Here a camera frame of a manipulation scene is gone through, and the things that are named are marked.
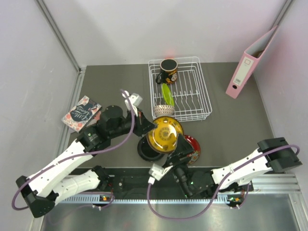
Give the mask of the red floral plate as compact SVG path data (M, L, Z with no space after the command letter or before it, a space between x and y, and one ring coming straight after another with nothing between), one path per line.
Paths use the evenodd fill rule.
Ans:
M193 147L194 151L190 154L188 154L188 157L190 158L188 164L192 165L195 163L201 154L201 147L199 142L192 136L184 135L184 138L190 143L190 145Z

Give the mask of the black plate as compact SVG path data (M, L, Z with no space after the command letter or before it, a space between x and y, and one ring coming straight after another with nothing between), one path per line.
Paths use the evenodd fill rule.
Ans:
M141 139L138 142L137 152L143 160L149 162L158 161L164 156L163 154L154 151L144 139Z

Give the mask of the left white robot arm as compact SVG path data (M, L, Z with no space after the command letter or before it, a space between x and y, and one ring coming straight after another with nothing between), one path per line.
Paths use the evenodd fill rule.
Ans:
M113 138L132 133L141 137L154 128L154 123L140 109L128 110L127 116L123 116L121 107L108 106L95 124L80 132L71 145L44 169L16 180L33 217L46 215L61 201L81 192L106 190L109 176L101 166L72 178L67 176L102 150L110 150Z

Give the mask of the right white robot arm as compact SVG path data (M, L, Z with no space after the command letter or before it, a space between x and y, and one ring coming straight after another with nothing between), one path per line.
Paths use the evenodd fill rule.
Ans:
M289 144L284 137L258 142L257 148L245 158L225 167L208 171L188 170L188 152L192 146L183 138L166 160L186 198L209 199L219 192L238 192L252 179L268 172L283 173L302 165L298 158L299 146Z

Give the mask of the white wire dish rack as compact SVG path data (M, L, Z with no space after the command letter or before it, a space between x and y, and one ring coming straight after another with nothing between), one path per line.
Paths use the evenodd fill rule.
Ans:
M200 59L196 56L175 58L178 63L178 79L168 85L175 106L173 117L179 122L205 120L212 113L212 105L209 99L205 78ZM162 59L154 59L148 62L151 113L156 119L154 107L166 104L162 86L155 82L160 72Z

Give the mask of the yellow brown plate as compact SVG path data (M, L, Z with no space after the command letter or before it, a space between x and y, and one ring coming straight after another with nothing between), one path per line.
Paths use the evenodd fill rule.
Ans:
M179 134L184 134L180 122L170 116L161 116L156 118L153 123L155 128L146 135L149 146L158 153L169 154L173 152Z

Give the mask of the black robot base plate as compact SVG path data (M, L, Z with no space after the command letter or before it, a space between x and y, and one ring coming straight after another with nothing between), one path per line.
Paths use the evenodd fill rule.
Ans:
M149 167L105 168L109 175L106 188L95 192L113 192L116 199L146 199ZM210 199L218 186L209 167L176 167L150 189L151 199Z

